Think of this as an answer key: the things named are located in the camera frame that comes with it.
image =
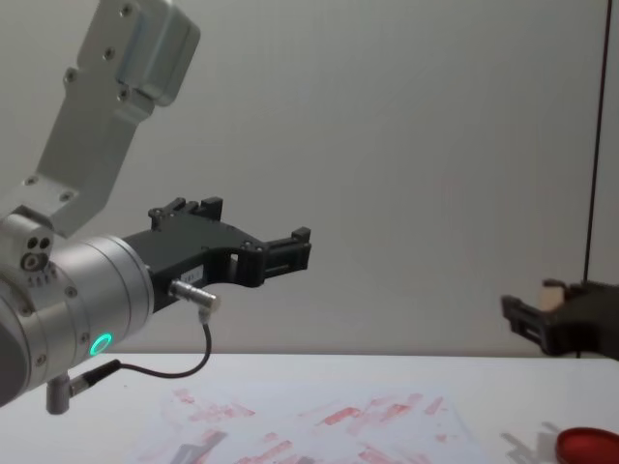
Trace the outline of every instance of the silver connector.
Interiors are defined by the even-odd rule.
[[[200,323],[208,324],[211,314],[221,305],[221,298],[182,280],[173,280],[168,291],[170,297],[193,303],[199,307]]]
[[[69,411],[70,385],[71,380],[67,372],[47,382],[47,411],[50,414],[59,416]]]

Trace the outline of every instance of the sticker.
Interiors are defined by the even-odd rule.
[[[187,271],[181,275],[181,280],[188,284],[194,284],[204,278],[204,266],[198,266],[191,271]]]

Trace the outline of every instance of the black cable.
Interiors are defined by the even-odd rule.
[[[211,330],[209,329],[208,324],[203,325],[202,329],[204,330],[204,335],[206,336],[206,351],[204,352],[204,358],[202,358],[200,364],[198,364],[191,370],[179,372],[176,374],[169,374],[166,372],[158,372],[156,370],[140,367],[139,365],[123,364],[118,360],[114,360],[100,365],[99,367],[96,367],[92,370],[89,370],[88,372],[84,372],[80,377],[86,383],[86,389],[93,387],[95,384],[109,377],[114,372],[118,372],[120,369],[134,370],[135,372],[139,372],[140,374],[151,375],[153,377],[159,377],[162,379],[182,379],[185,377],[189,377],[199,371],[202,367],[204,367],[209,361],[209,358],[211,358],[211,351],[213,350],[213,338],[211,336]],[[74,392],[72,393],[72,396],[75,396],[76,394],[79,394],[86,389]]]
[[[196,367],[194,367],[191,370],[170,374],[166,372],[158,372],[156,370],[147,369],[145,367],[140,367],[139,365],[124,364],[124,363],[120,364],[120,368],[127,369],[127,370],[134,370],[135,372],[139,372],[140,374],[150,375],[153,377],[159,377],[161,379],[182,379],[185,377],[190,377],[196,372],[198,372],[200,369],[202,369],[202,367],[204,367],[206,363],[209,361],[209,358],[211,358],[211,352],[213,350],[213,337],[211,336],[211,330],[209,329],[208,324],[203,325],[202,329],[204,330],[204,336],[206,337],[206,351],[204,352],[204,358],[202,358],[202,361],[200,361],[200,364],[198,364]]]
[[[598,123],[596,127],[596,144],[593,153],[593,174],[591,179],[591,195],[589,197],[589,220],[587,221],[587,242],[584,256],[583,280],[589,279],[589,261],[591,260],[591,241],[593,239],[593,217],[596,207],[596,191],[598,185],[598,163],[600,161],[600,140],[602,138],[602,117],[604,115],[604,90],[606,87],[606,63],[608,62],[608,43],[610,40],[610,19],[612,0],[606,6],[606,25],[604,29],[604,51],[602,55],[602,70],[600,76],[600,94],[598,99]]]

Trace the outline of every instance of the cable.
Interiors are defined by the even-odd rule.
[[[202,329],[204,330],[204,335],[206,337],[206,351],[204,352],[204,358],[202,358],[202,361],[200,361],[200,363],[193,369],[185,372],[170,374],[167,372],[158,372],[156,370],[140,367],[139,365],[123,364],[118,360],[114,360],[75,377],[71,381],[71,397],[85,392],[94,385],[98,384],[101,380],[112,375],[114,372],[118,372],[120,369],[134,370],[140,374],[151,375],[161,379],[183,379],[195,374],[206,365],[209,358],[211,358],[211,352],[213,351],[213,337],[211,336],[211,330],[209,329],[208,324],[204,324]]]
[[[196,372],[198,372],[200,369],[202,369],[202,367],[204,367],[206,363],[209,361],[209,358],[211,358],[211,352],[213,350],[213,337],[211,336],[211,330],[209,329],[209,326],[207,324],[203,325],[202,329],[204,330],[204,336],[206,337],[206,351],[204,352],[204,358],[202,358],[202,361],[200,361],[200,363],[191,370],[171,374],[171,373],[158,372],[156,370],[147,369],[145,367],[140,367],[139,365],[124,364],[124,363],[120,364],[120,368],[127,369],[127,370],[133,370],[135,372],[139,372],[140,374],[150,375],[152,377],[159,377],[161,379],[183,379],[185,377],[190,377]]]

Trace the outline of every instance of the black clamp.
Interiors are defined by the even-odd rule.
[[[619,360],[619,287],[597,282],[567,285],[547,280],[541,306],[502,298],[512,332],[550,356],[591,352]]]
[[[155,310],[176,301],[167,295],[175,279],[197,287],[214,283],[258,287],[267,278],[308,268],[309,229],[263,242],[221,222],[222,207],[223,200],[217,197],[199,203],[177,198],[149,211],[151,230],[125,239],[149,266]]]

